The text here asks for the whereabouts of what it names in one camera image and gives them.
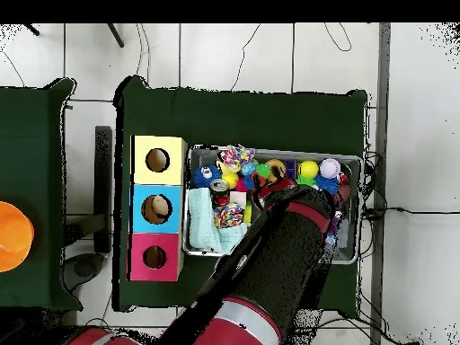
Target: cube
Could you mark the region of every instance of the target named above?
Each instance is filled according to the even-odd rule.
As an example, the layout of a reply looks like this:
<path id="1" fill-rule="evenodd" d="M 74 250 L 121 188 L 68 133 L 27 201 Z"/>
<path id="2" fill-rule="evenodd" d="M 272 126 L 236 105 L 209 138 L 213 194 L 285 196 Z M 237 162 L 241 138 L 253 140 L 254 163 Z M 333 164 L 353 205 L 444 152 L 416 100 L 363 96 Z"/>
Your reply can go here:
<path id="1" fill-rule="evenodd" d="M 128 280 L 176 281 L 183 265 L 180 238 L 179 234 L 134 233 Z"/>
<path id="2" fill-rule="evenodd" d="M 160 224 L 148 222 L 142 214 L 144 201 L 150 196 L 162 196 L 172 208 L 170 216 Z M 133 233 L 180 234 L 182 221 L 182 187 L 134 184 Z"/>
<path id="3" fill-rule="evenodd" d="M 131 136 L 134 183 L 182 185 L 187 143 L 180 137 Z"/>

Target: blue box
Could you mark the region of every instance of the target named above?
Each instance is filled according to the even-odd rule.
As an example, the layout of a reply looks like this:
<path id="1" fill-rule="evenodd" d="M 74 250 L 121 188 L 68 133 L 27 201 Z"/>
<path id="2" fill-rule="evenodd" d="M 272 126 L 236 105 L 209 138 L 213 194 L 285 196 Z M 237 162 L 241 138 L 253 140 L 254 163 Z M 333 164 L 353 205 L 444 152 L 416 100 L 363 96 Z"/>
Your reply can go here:
<path id="1" fill-rule="evenodd" d="M 152 195 L 166 197 L 172 205 L 172 213 L 162 224 L 151 224 L 142 216 L 144 200 Z M 134 185 L 133 232 L 134 233 L 179 233 L 181 230 L 181 187 L 168 185 Z"/>

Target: yellow box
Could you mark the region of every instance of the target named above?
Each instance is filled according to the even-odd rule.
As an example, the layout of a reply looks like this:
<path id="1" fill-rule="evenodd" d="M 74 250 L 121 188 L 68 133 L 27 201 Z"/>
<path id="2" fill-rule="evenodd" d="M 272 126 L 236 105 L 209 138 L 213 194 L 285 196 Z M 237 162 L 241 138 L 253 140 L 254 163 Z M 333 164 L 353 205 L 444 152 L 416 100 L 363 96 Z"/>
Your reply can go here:
<path id="1" fill-rule="evenodd" d="M 135 135 L 134 183 L 145 185 L 183 185 L 186 152 L 187 143 L 180 137 Z M 166 159 L 165 166 L 162 165 L 164 164 L 162 158 Z"/>

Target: green toy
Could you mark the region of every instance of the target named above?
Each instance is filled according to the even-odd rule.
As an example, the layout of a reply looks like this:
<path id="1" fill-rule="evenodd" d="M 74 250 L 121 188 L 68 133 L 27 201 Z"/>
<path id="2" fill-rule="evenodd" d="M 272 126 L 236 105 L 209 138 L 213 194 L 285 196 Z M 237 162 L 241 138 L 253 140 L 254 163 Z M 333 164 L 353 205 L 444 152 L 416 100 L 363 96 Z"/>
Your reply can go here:
<path id="1" fill-rule="evenodd" d="M 255 168 L 255 172 L 257 172 L 257 174 L 259 174 L 260 177 L 263 177 L 264 179 L 268 179 L 271 174 L 271 169 L 266 164 L 259 164 Z"/>
<path id="2" fill-rule="evenodd" d="M 316 185 L 316 181 L 314 179 L 310 179 L 305 176 L 298 176 L 296 182 L 298 185 L 308 185 L 309 187 Z"/>

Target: black table leg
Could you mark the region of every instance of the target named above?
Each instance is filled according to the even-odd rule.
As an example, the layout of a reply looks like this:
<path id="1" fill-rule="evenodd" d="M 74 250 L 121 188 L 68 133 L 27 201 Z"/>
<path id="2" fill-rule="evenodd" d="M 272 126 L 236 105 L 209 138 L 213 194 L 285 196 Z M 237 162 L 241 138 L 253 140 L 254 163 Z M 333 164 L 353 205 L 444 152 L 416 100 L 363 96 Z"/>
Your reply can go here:
<path id="1" fill-rule="evenodd" d="M 29 31 L 31 31 L 33 34 L 35 34 L 36 36 L 39 36 L 40 35 L 40 32 L 37 31 L 33 26 L 32 24 L 23 24 Z"/>
<path id="2" fill-rule="evenodd" d="M 113 34 L 113 37 L 115 37 L 115 40 L 119 43 L 119 46 L 123 48 L 125 44 L 123 43 L 121 37 L 119 36 L 119 33 L 117 32 L 117 29 L 115 28 L 115 25 L 113 24 L 107 24 L 109 25 L 109 28 L 111 29 L 111 34 Z"/>
<path id="3" fill-rule="evenodd" d="M 112 157 L 111 128 L 96 126 L 93 213 L 104 216 L 104 228 L 93 235 L 95 252 L 111 252 Z"/>

